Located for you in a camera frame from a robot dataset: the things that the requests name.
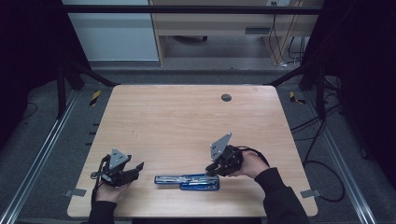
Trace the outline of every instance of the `wire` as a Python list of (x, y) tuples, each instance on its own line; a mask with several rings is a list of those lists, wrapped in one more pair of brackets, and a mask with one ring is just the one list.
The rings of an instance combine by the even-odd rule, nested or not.
[[(299, 2), (297, 3), (297, 6), (299, 6), (299, 5), (301, 4), (301, 1), (302, 1), (302, 0), (299, 0)], [(292, 26), (293, 23), (294, 23), (295, 17), (296, 17), (296, 15), (293, 15), (293, 18), (291, 19), (291, 22), (290, 22), (290, 25), (289, 25), (289, 29), (288, 29), (288, 31), (287, 31), (287, 33), (286, 33), (286, 36), (288, 36), (289, 33), (290, 33), (290, 31), (291, 31), (291, 26)], [(273, 28), (274, 28), (275, 35), (276, 35), (275, 19), (274, 19)], [(277, 40), (277, 36), (276, 36), (276, 41), (277, 41), (277, 44), (278, 44), (278, 47), (279, 47), (279, 54), (280, 54), (280, 57), (283, 59), (283, 57), (282, 57), (282, 52), (280, 51), (281, 47), (280, 47), (280, 45), (279, 45), (279, 41)], [(285, 46), (286, 41), (287, 41), (287, 38), (284, 39), (284, 41), (283, 41), (283, 43), (282, 43), (282, 48)], [(293, 62), (294, 62), (294, 66), (297, 67), (296, 64), (295, 64), (295, 58), (294, 58), (293, 62), (288, 62), (288, 61), (285, 60), (285, 59), (283, 59), (283, 60), (284, 60), (285, 62), (287, 62), (287, 63), (293, 63)]]
[(242, 153), (243, 151), (253, 151), (257, 154), (258, 157), (260, 157), (260, 159), (262, 159), (262, 161), (264, 161), (268, 166), (270, 166), (270, 164), (268, 163), (268, 160), (265, 159), (264, 155), (262, 155), (262, 153), (260, 153), (260, 151), (251, 148), (251, 147), (244, 147), (244, 146), (240, 146), (240, 147), (236, 147), (239, 150), (234, 151), (233, 153), (231, 153), (225, 160), (229, 160), (230, 158), (232, 158), (233, 156), (235, 156), (238, 153)]
[(336, 82), (337, 82), (337, 84), (333, 84), (326, 77), (324, 78), (324, 83), (325, 83), (326, 87), (332, 91), (338, 92), (341, 90), (341, 88), (339, 87), (338, 78), (336, 79)]
[[(294, 42), (294, 38), (295, 38), (295, 36), (293, 36), (291, 38), (291, 41), (290, 41), (290, 44), (289, 44), (289, 47), (288, 47), (288, 54), (289, 54), (289, 57), (291, 57), (293, 59), (293, 61), (294, 61), (294, 67), (297, 67), (296, 61), (301, 63), (301, 61), (303, 60), (304, 49), (305, 49), (305, 36), (301, 37), (300, 51), (291, 52), (290, 49), (291, 49), (291, 46), (292, 46), (292, 44)], [(293, 56), (291, 54), (300, 54), (300, 57), (295, 57), (295, 56)]]
[(270, 44), (270, 49), (271, 49), (271, 51), (272, 51), (272, 53), (273, 53), (273, 55), (274, 55), (274, 58), (275, 58), (275, 60), (276, 60), (276, 63), (279, 64), (279, 62), (277, 61), (277, 58), (276, 58), (276, 56), (275, 56), (274, 50), (273, 50), (273, 48), (272, 48), (272, 45), (271, 45), (271, 35), (272, 35), (272, 32), (274, 31), (275, 39), (276, 39), (276, 43), (277, 43), (277, 48), (278, 48), (278, 50), (279, 50), (279, 56), (280, 56), (280, 58), (281, 58), (285, 63), (292, 63), (292, 62), (290, 62), (290, 61), (285, 60), (285, 59), (283, 58), (283, 56), (282, 56), (282, 51), (281, 51), (281, 47), (280, 47), (280, 44), (279, 44), (279, 40), (277, 39), (276, 28), (275, 28), (275, 22), (276, 22), (276, 14), (274, 14), (273, 25), (272, 25), (272, 29), (271, 29), (271, 32), (270, 32), (270, 36), (269, 36), (269, 38), (268, 38), (268, 41), (269, 41), (269, 44)]
[(35, 106), (35, 110), (32, 112), (32, 113), (30, 113), (28, 116), (26, 116), (26, 117), (23, 117), (23, 118), (21, 118), (21, 119), (28, 119), (28, 118), (30, 118), (30, 117), (32, 117), (33, 116), (33, 114), (37, 111), (37, 109), (38, 109), (38, 106), (37, 106), (37, 104), (35, 104), (35, 103), (27, 103), (28, 105), (34, 105)]
[[(335, 108), (339, 107), (340, 105), (341, 104), (337, 104), (337, 105), (334, 105), (334, 106), (330, 107), (329, 109), (326, 110), (326, 114), (329, 113), (329, 112), (332, 112), (332, 110), (334, 110)], [(292, 133), (300, 132), (300, 131), (312, 126), (313, 124), (315, 124), (315, 122), (317, 122), (319, 119), (320, 119), (320, 116), (316, 116), (316, 117), (310, 119), (309, 121), (306, 121), (306, 122), (304, 122), (304, 123), (302, 123), (302, 124), (300, 124), (300, 125), (298, 125), (298, 126), (296, 126), (294, 128), (291, 128), (290, 130), (291, 130)]]
[[(323, 131), (324, 131), (324, 129), (322, 129), (321, 130), (321, 132), (319, 133), (319, 135), (318, 136), (320, 136), (322, 133), (323, 133)], [(294, 139), (294, 142), (298, 142), (298, 141), (306, 141), (306, 140), (311, 140), (311, 139), (314, 139), (315, 138), (315, 136), (314, 137), (309, 137), (309, 138), (300, 138), (300, 139)]]
[(316, 143), (316, 141), (317, 141), (318, 137), (320, 136), (320, 134), (325, 129), (325, 124), (326, 124), (326, 121), (323, 120), (321, 122), (320, 126), (319, 126), (319, 129), (318, 129), (315, 137), (313, 138), (313, 141), (312, 141), (311, 145), (309, 146), (308, 151), (305, 154), (305, 157), (304, 157), (304, 160), (303, 160), (303, 167), (305, 168), (305, 166), (308, 163), (316, 163), (316, 164), (319, 164), (319, 165), (325, 167), (330, 172), (332, 172), (338, 178), (339, 182), (341, 183), (341, 188), (342, 188), (341, 196), (339, 198), (337, 198), (337, 199), (330, 199), (330, 198), (326, 198), (326, 197), (320, 195), (319, 198), (321, 198), (321, 199), (323, 199), (323, 200), (325, 200), (325, 201), (327, 201), (329, 203), (339, 203), (339, 202), (341, 202), (344, 199), (345, 194), (346, 194), (346, 188), (345, 188), (344, 182), (342, 181), (341, 177), (330, 166), (324, 164), (323, 162), (320, 162), (320, 161), (309, 161), (308, 160), (309, 154), (311, 153), (312, 148), (314, 147), (314, 144)]
[(330, 172), (332, 172), (332, 173), (337, 177), (338, 181), (339, 181), (340, 184), (341, 184), (341, 188), (342, 188), (341, 196), (338, 197), (337, 199), (326, 198), (326, 197), (324, 197), (324, 196), (322, 196), (322, 195), (320, 195), (319, 198), (321, 198), (321, 199), (323, 199), (324, 201), (327, 201), (327, 202), (329, 202), (329, 203), (339, 203), (339, 202), (341, 202), (341, 201), (345, 198), (345, 196), (346, 196), (346, 187), (345, 187), (344, 182), (343, 182), (343, 180), (341, 179), (341, 177), (340, 177), (330, 166), (326, 165), (325, 163), (323, 163), (323, 162), (321, 162), (321, 161), (306, 161), (306, 162), (305, 162), (305, 165), (304, 165), (304, 168), (305, 168), (305, 166), (306, 166), (307, 164), (309, 164), (309, 163), (316, 163), (316, 164), (319, 164), (319, 165), (325, 167), (326, 169), (328, 169)]
[(101, 173), (102, 173), (102, 169), (103, 169), (103, 164), (105, 163), (105, 161), (109, 160), (110, 155), (106, 155), (104, 158), (102, 158), (100, 164), (99, 164), (99, 168), (98, 168), (98, 172), (96, 172), (98, 175), (96, 176), (96, 181), (95, 181), (95, 186), (93, 187), (92, 190), (92, 195), (91, 195), (91, 204), (93, 204), (96, 201), (96, 193), (99, 189), (99, 187), (101, 187), (103, 185), (103, 182), (99, 185), (99, 181), (101, 180)]
[(320, 126), (319, 126), (319, 129), (318, 129), (318, 131), (317, 131), (317, 134), (315, 135), (314, 140), (313, 140), (312, 143), (311, 143), (311, 146), (309, 146), (308, 152), (306, 152), (306, 154), (305, 154), (305, 158), (304, 158), (304, 160), (303, 160), (303, 166), (305, 166), (306, 161), (308, 161), (309, 154), (311, 153), (312, 148), (314, 147), (314, 144), (315, 144), (315, 142), (317, 141), (318, 136), (319, 136), (319, 134), (321, 133), (322, 128), (324, 128), (325, 123), (326, 123), (326, 121), (322, 121), (322, 122), (321, 122), (321, 124), (320, 124)]

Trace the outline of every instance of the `gray floor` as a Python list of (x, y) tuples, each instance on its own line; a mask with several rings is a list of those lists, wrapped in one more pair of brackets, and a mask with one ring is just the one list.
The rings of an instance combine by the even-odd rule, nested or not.
[[(294, 67), (271, 65), (258, 37), (216, 37), (201, 42), (185, 38), (171, 38), (163, 67), (156, 65), (138, 65), (133, 70), (128, 67), (121, 70), (105, 68), (99, 71), (104, 77), (122, 84), (253, 84), (268, 83)], [(24, 207), (19, 214), (20, 222), (25, 223), (70, 223), (76, 221), (66, 214), (70, 198), (64, 196), (66, 189), (73, 189), (79, 173), (90, 150), (97, 126), (111, 88), (105, 87), (89, 77), (83, 76), (86, 86), (78, 93), (76, 105), (66, 122), (64, 129), (49, 154), (40, 176), (35, 182)], [(277, 87), (278, 94), (290, 127), (295, 127), (315, 114), (309, 105), (300, 105), (290, 101), (290, 91), (297, 99), (306, 99), (313, 92), (302, 92), (298, 88), (298, 77)], [(89, 102), (94, 91), (102, 93), (97, 104)], [(1, 150), (0, 179), (2, 194), (0, 211), (4, 212), (12, 200), (35, 160), (39, 149), (52, 125), (57, 113), (56, 83), (51, 82), (30, 93), (29, 102), (37, 105), (37, 111), (29, 118), (21, 120), (15, 133)], [(338, 104), (336, 97), (328, 98), (327, 107)], [(25, 116), (35, 111), (34, 105), (28, 105)], [(327, 128), (355, 177), (358, 186), (373, 211), (377, 223), (396, 223), (396, 192), (382, 175), (375, 161), (361, 157), (360, 145), (350, 130), (344, 116), (338, 111), (327, 118)], [(301, 132), (294, 133), (296, 146), (301, 158), (304, 158), (318, 129), (315, 124)], [(330, 147), (323, 134), (318, 138), (310, 159), (322, 161), (335, 169), (329, 154)], [(341, 193), (338, 180), (326, 169), (315, 164), (306, 166), (306, 174), (312, 189), (319, 189), (323, 196), (337, 198)], [(356, 209), (348, 195), (340, 203), (328, 203), (316, 198), (318, 214), (311, 218), (313, 223), (361, 223)]]

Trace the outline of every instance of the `black cable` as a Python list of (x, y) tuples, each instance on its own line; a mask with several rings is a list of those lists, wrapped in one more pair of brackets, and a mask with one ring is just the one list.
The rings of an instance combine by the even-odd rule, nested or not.
[(303, 36), (303, 48), (301, 49), (301, 52), (303, 53), (303, 56), (305, 54), (305, 36)]
[(306, 161), (308, 161), (308, 156), (309, 156), (309, 154), (311, 153), (312, 148), (314, 147), (314, 144), (315, 144), (315, 142), (316, 142), (317, 139), (318, 139), (318, 136), (319, 136), (319, 134), (320, 134), (320, 132), (321, 132), (321, 129), (324, 128), (324, 124), (325, 124), (325, 123), (326, 123), (326, 121), (322, 121), (322, 122), (321, 122), (321, 124), (320, 124), (320, 126), (319, 126), (319, 129), (318, 129), (318, 131), (317, 131), (317, 134), (315, 134), (314, 140), (311, 142), (311, 146), (309, 146), (308, 152), (306, 152), (306, 154), (305, 154), (305, 158), (304, 158), (304, 160), (303, 160), (303, 166), (305, 166)]
[(355, 6), (357, 0), (354, 0), (350, 5), (349, 8), (347, 9), (346, 13), (343, 15), (343, 18), (341, 18), (341, 20), (339, 20), (334, 27), (330, 30), (329, 34), (325, 36), (324, 40), (321, 41), (321, 44), (315, 49), (313, 50), (313, 52), (311, 53), (311, 59), (309, 61), (307, 61), (305, 64), (303, 64), (304, 68), (307, 68), (309, 66), (313, 66), (313, 64), (318, 65), (318, 63), (320, 63), (323, 60), (323, 57), (325, 54), (321, 53), (323, 50), (325, 50), (328, 47), (328, 42), (329, 40), (332, 38), (332, 36), (334, 35), (334, 33), (337, 31), (338, 27), (341, 26), (341, 24), (344, 22), (344, 20), (346, 19), (346, 17), (348, 16), (350, 10)]
[[(320, 136), (322, 133), (324, 132), (324, 129), (322, 129), (321, 131), (320, 131), (320, 133), (319, 133), (319, 135), (318, 136)], [(309, 137), (309, 138), (300, 138), (300, 139), (294, 139), (294, 142), (298, 142), (298, 141), (306, 141), (306, 140), (311, 140), (311, 139), (315, 139), (315, 136), (314, 137)]]
[(335, 112), (341, 111), (341, 110), (342, 110), (342, 108), (340, 108), (340, 109), (338, 109), (338, 110), (334, 110), (334, 111), (332, 111), (331, 114), (327, 115), (326, 117), (329, 117), (329, 116), (333, 115)]
[(93, 204), (96, 201), (96, 193), (97, 193), (99, 187), (101, 187), (104, 184), (104, 183), (102, 183), (99, 185), (99, 181), (101, 179), (103, 164), (105, 163), (105, 161), (108, 161), (109, 157), (110, 157), (110, 155), (106, 155), (104, 158), (102, 158), (99, 168), (98, 168), (98, 172), (91, 174), (91, 179), (94, 179), (94, 178), (96, 179), (95, 186), (92, 189), (91, 204)]
[(300, 58), (303, 58), (301, 51), (303, 50), (303, 38), (301, 38), (301, 42), (300, 42)]
[(257, 154), (257, 156), (259, 156), (262, 160), (267, 161), (267, 159), (264, 158), (264, 156), (262, 155), (262, 153), (260, 153), (260, 151), (251, 148), (251, 147), (236, 147), (239, 150), (233, 152), (230, 156), (227, 157), (226, 161), (229, 160), (232, 156), (238, 154), (238, 153), (242, 153), (243, 151), (253, 151)]
[[(337, 105), (334, 105), (334, 106), (330, 107), (329, 109), (326, 110), (326, 113), (331, 112), (333, 109), (335, 109), (338, 106), (340, 106), (340, 104), (337, 104)], [(302, 123), (302, 124), (300, 124), (300, 125), (298, 125), (298, 126), (296, 126), (294, 128), (291, 128), (290, 130), (291, 130), (292, 133), (300, 132), (300, 131), (304, 130), (305, 128), (308, 128), (308, 127), (312, 126), (319, 119), (320, 119), (320, 116), (316, 116), (316, 117), (310, 119), (309, 121), (306, 121), (306, 122), (304, 122), (304, 123)]]
[(323, 100), (326, 102), (327, 99), (329, 99), (331, 96), (335, 96), (338, 99), (338, 94), (337, 93), (330, 93), (329, 95), (327, 95)]
[(28, 116), (26, 116), (26, 117), (23, 117), (23, 118), (21, 118), (21, 119), (28, 119), (28, 118), (30, 118), (30, 117), (32, 117), (33, 116), (33, 114), (37, 111), (37, 109), (38, 109), (38, 106), (37, 106), (37, 104), (35, 104), (35, 103), (27, 103), (28, 105), (34, 105), (35, 106), (35, 110), (32, 112), (32, 113), (30, 113)]
[(291, 57), (292, 59), (296, 59), (295, 57), (293, 57), (291, 54), (300, 54), (300, 53), (302, 53), (302, 54), (304, 54), (304, 51), (301, 49), (301, 46), (300, 46), (300, 51), (295, 51), (295, 52), (291, 52), (290, 51), (290, 49), (291, 49), (291, 46), (293, 45), (293, 42), (294, 42), (294, 38), (295, 38), (295, 36), (293, 36), (292, 38), (291, 38), (291, 41), (290, 41), (290, 44), (289, 44), (289, 47), (288, 47), (288, 54), (289, 54), (289, 57)]
[(331, 83), (327, 78), (324, 78), (324, 84), (325, 84), (325, 88), (334, 91), (334, 92), (339, 92), (341, 90), (341, 88), (333, 83)]
[(279, 44), (279, 40), (277, 39), (275, 23), (276, 23), (276, 14), (274, 14), (273, 26), (272, 26), (272, 29), (271, 29), (271, 32), (270, 32), (270, 36), (269, 36), (269, 44), (270, 44), (271, 51), (273, 52), (273, 55), (274, 55), (274, 57), (276, 58), (275, 53), (274, 53), (274, 50), (272, 49), (272, 46), (271, 46), (271, 35), (272, 35), (272, 32), (274, 31), (275, 39), (276, 39), (277, 47), (278, 47), (278, 50), (279, 50), (279, 56), (280, 56), (280, 58), (281, 58), (285, 63), (292, 63), (292, 62), (290, 62), (290, 61), (285, 60), (285, 59), (283, 58), (283, 56), (282, 56), (282, 51), (281, 51), (281, 47), (280, 47), (280, 44)]
[(341, 177), (340, 177), (330, 166), (326, 165), (326, 164), (323, 163), (323, 162), (320, 162), (320, 161), (306, 161), (306, 162), (305, 162), (305, 165), (304, 165), (304, 168), (305, 168), (305, 166), (306, 166), (308, 163), (316, 163), (316, 164), (319, 164), (319, 165), (324, 166), (325, 168), (327, 168), (330, 172), (332, 172), (332, 173), (337, 177), (338, 181), (339, 181), (340, 184), (341, 184), (341, 188), (342, 188), (342, 190), (343, 190), (343, 191), (341, 192), (341, 196), (340, 196), (339, 198), (337, 198), (337, 199), (326, 198), (326, 197), (324, 197), (324, 196), (322, 196), (322, 195), (320, 195), (319, 198), (321, 198), (321, 199), (323, 199), (324, 201), (327, 201), (327, 202), (329, 202), (329, 203), (339, 203), (339, 202), (341, 202), (341, 201), (345, 198), (345, 196), (346, 196), (346, 187), (345, 187), (344, 182), (343, 182), (343, 180), (341, 179)]
[(342, 188), (342, 190), (343, 190), (343, 191), (341, 192), (341, 196), (340, 196), (339, 198), (337, 198), (337, 199), (330, 199), (330, 198), (326, 198), (326, 197), (320, 195), (319, 198), (321, 198), (321, 199), (323, 199), (323, 200), (325, 200), (325, 201), (327, 201), (327, 202), (329, 202), (329, 203), (339, 203), (339, 202), (341, 202), (341, 201), (344, 199), (345, 194), (346, 194), (346, 189), (345, 189), (345, 186), (344, 186), (344, 182), (342, 181), (341, 177), (340, 177), (330, 166), (324, 164), (323, 162), (320, 162), (320, 161), (309, 161), (309, 160), (308, 160), (309, 154), (311, 153), (312, 148), (313, 148), (315, 142), (316, 142), (317, 139), (318, 139), (318, 136), (320, 135), (320, 133), (323, 132), (323, 130), (324, 130), (324, 128), (325, 128), (325, 123), (326, 123), (326, 121), (323, 120), (322, 123), (320, 124), (319, 129), (318, 129), (318, 131), (317, 131), (317, 134), (315, 135), (315, 137), (314, 137), (314, 139), (313, 139), (313, 141), (312, 141), (312, 143), (311, 143), (311, 145), (310, 145), (310, 147), (309, 147), (307, 153), (305, 154), (305, 158), (304, 158), (304, 161), (303, 161), (303, 167), (305, 168), (305, 166), (306, 166), (308, 163), (316, 163), (316, 164), (320, 164), (320, 165), (324, 166), (324, 167), (327, 168), (330, 172), (332, 172), (332, 173), (338, 178), (339, 182), (341, 183), (341, 188)]
[[(299, 0), (299, 2), (297, 3), (297, 6), (299, 6), (299, 5), (301, 4), (301, 1), (302, 1), (302, 0)], [(295, 17), (296, 17), (296, 15), (293, 15), (293, 18), (291, 19), (291, 22), (290, 22), (290, 25), (289, 25), (289, 29), (288, 29), (288, 31), (287, 31), (287, 33), (286, 33), (286, 36), (288, 36), (289, 33), (290, 33), (290, 31), (291, 31), (291, 26), (292, 26), (293, 23), (294, 23)], [(275, 31), (275, 33), (276, 33), (276, 30), (275, 30), (275, 21), (274, 21), (273, 28), (274, 28), (274, 31)], [(280, 45), (279, 45), (279, 42), (278, 42), (278, 40), (277, 40), (277, 36), (276, 36), (276, 41), (277, 41), (277, 44), (278, 44), (278, 46), (279, 46), (280, 57), (283, 59), (282, 53), (280, 52)], [(282, 44), (282, 48), (283, 48), (283, 46), (285, 46), (286, 41), (287, 41), (287, 39), (285, 38), (284, 41), (283, 41), (283, 44)]]

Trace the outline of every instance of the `metal rail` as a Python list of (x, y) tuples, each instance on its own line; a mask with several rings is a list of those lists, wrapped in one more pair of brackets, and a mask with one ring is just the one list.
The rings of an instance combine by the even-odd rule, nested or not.
[(27, 197), (32, 191), (32, 188), (35, 185), (35, 182), (37, 181), (41, 170), (46, 164), (47, 158), (49, 157), (67, 119), (69, 118), (69, 115), (75, 105), (77, 98), (78, 91), (72, 91), (72, 94), (67, 102), (67, 108), (64, 112), (64, 115), (60, 119), (57, 119), (52, 126), (52, 129), (49, 132), (46, 141), (38, 152), (35, 161), (30, 167), (30, 170), (26, 174), (25, 178), (23, 179), (11, 203), (8, 205), (6, 211), (2, 214), (2, 216), (0, 216), (0, 223), (12, 224), (16, 221), (18, 214), (20, 213), (24, 203), (27, 200)]
[(322, 7), (245, 7), (245, 6), (40, 6), (47, 10), (68, 13), (183, 13), (183, 14), (276, 14), (319, 15), (332, 12)]
[[(312, 110), (312, 112), (317, 115), (317, 110), (315, 109), (315, 105), (313, 102), (315, 100), (310, 94), (305, 94), (305, 99)], [(361, 189), (359, 188), (358, 184), (356, 183), (355, 177), (347, 167), (347, 163), (344, 161), (340, 150), (338, 149), (337, 145), (335, 144), (334, 139), (332, 138), (332, 134), (330, 133), (329, 129), (325, 127), (323, 131), (323, 136), (327, 145), (329, 146), (329, 154), (332, 158), (332, 162), (334, 163), (335, 168), (338, 171), (342, 181), (346, 186), (346, 192), (349, 196), (350, 201), (352, 202), (353, 206), (355, 207), (356, 213), (361, 220), (362, 224), (375, 224), (377, 223), (373, 212), (371, 211), (370, 206), (364, 199), (363, 194), (361, 193)]]

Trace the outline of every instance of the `table top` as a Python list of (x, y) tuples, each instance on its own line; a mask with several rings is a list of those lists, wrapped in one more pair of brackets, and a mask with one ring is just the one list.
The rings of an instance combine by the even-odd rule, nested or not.
[[(223, 94), (231, 101), (223, 101)], [(246, 176), (221, 176), (219, 191), (154, 184), (155, 175), (204, 173), (211, 163), (210, 144), (226, 133), (233, 133), (230, 145), (255, 148), (277, 167), (309, 216), (318, 212), (315, 200), (300, 194), (310, 188), (274, 87), (120, 85), (110, 96), (76, 186), (87, 193), (72, 198), (68, 215), (89, 216), (91, 173), (115, 147), (132, 155), (125, 171), (145, 163), (121, 196), (116, 217), (265, 217), (264, 192)]]

